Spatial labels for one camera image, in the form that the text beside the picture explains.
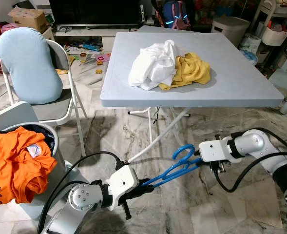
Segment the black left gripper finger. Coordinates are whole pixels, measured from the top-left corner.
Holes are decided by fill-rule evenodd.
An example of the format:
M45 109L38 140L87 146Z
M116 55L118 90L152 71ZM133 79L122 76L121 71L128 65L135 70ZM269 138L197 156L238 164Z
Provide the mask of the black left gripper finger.
M139 185L134 188L134 193L150 193L154 190L154 185L149 181L149 178L139 179Z

